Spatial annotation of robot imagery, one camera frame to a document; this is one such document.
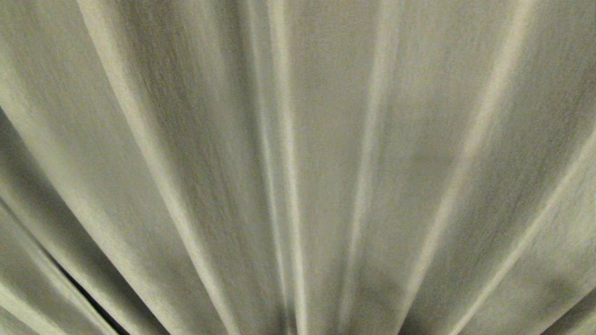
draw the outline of curtain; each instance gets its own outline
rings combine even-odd
[[[596,2],[4,0],[5,334],[596,333]]]

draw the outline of drape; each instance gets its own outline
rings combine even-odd
[[[596,2],[0,2],[4,334],[595,334]]]

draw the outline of sheer curtain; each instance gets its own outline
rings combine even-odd
[[[0,3],[6,334],[594,334],[596,2]]]

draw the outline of pleated fabric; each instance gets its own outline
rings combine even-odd
[[[0,2],[6,334],[596,333],[596,2]]]

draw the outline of white fabric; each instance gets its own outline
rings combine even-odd
[[[595,13],[3,1],[0,330],[592,334]]]

